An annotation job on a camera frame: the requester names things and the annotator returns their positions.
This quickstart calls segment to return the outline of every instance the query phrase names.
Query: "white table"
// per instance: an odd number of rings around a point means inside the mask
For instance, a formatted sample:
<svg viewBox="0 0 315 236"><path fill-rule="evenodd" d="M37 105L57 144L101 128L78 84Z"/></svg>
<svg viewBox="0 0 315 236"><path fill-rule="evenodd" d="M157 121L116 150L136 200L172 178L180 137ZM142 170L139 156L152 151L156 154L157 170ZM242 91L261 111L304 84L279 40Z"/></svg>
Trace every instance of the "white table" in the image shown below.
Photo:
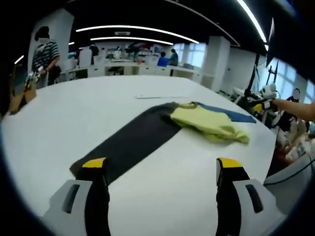
<svg viewBox="0 0 315 236"><path fill-rule="evenodd" d="M135 99L137 95L186 98ZM147 108L199 101L244 110L188 79L107 76L56 84L2 121L7 163L23 198L37 215L73 176L70 165ZM211 144L182 129L109 186L112 236L208 236L217 227L216 159L240 161L251 178L266 178L276 135L260 122L237 123L250 144Z"/></svg>

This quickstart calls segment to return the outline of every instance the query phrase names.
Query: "pillar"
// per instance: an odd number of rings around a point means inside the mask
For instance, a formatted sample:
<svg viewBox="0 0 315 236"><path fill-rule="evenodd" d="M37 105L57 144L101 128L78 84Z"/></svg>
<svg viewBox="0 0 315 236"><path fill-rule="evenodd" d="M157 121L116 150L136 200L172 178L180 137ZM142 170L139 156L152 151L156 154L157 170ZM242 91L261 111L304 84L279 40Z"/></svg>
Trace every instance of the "pillar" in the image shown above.
<svg viewBox="0 0 315 236"><path fill-rule="evenodd" d="M38 46L38 42L34 40L36 32L42 26L49 27L49 35L51 39L54 39L58 45L58 50L60 53L60 61L58 64L63 68L63 62L68 58L69 51L69 40L72 30L74 16L67 12L65 9L58 9L57 11L51 13L50 15L37 21L33 31L31 33L31 42L29 47L28 55L28 71L32 68L32 58L34 55L34 50Z"/></svg>
<svg viewBox="0 0 315 236"><path fill-rule="evenodd" d="M205 53L202 72L214 77L211 90L219 91L230 53L230 42L221 36L211 36Z"/></svg>

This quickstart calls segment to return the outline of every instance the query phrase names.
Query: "striped shirt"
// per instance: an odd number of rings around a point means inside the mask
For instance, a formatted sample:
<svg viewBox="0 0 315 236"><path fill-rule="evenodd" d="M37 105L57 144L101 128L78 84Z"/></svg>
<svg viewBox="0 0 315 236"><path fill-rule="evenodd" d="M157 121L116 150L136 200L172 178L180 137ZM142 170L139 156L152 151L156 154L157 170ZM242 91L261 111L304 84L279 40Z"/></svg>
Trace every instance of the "striped shirt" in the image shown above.
<svg viewBox="0 0 315 236"><path fill-rule="evenodd" d="M32 71L37 71L40 66L46 69L53 59L59 56L58 46L55 40L49 40L48 43L39 45L34 52L31 66Z"/></svg>

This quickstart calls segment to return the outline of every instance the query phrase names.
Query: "woman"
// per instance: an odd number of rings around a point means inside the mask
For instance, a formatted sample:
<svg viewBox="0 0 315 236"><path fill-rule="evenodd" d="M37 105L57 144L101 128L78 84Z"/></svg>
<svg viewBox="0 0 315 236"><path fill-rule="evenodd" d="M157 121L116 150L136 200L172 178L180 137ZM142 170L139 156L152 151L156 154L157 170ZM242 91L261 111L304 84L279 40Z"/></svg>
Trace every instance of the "woman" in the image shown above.
<svg viewBox="0 0 315 236"><path fill-rule="evenodd" d="M53 85L61 72L56 66L60 58L57 43L50 39L48 26L43 26L36 32L35 40L38 47L34 51L31 69L33 72L39 72L42 79L37 88L46 86L44 78L48 72L48 85Z"/></svg>

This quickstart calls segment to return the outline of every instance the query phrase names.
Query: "person in blue shirt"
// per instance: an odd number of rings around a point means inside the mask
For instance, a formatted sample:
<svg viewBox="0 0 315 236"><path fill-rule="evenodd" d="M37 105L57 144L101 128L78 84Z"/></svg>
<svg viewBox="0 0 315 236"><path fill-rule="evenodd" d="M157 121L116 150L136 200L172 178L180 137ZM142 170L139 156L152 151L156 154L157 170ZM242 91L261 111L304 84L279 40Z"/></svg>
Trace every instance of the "person in blue shirt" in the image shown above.
<svg viewBox="0 0 315 236"><path fill-rule="evenodd" d="M161 52L161 57L158 59L157 65L166 67L168 65L168 59L165 57L166 53Z"/></svg>
<svg viewBox="0 0 315 236"><path fill-rule="evenodd" d="M171 52L172 52L172 55L168 60L168 64L178 66L178 55L177 55L175 49L172 49Z"/></svg>

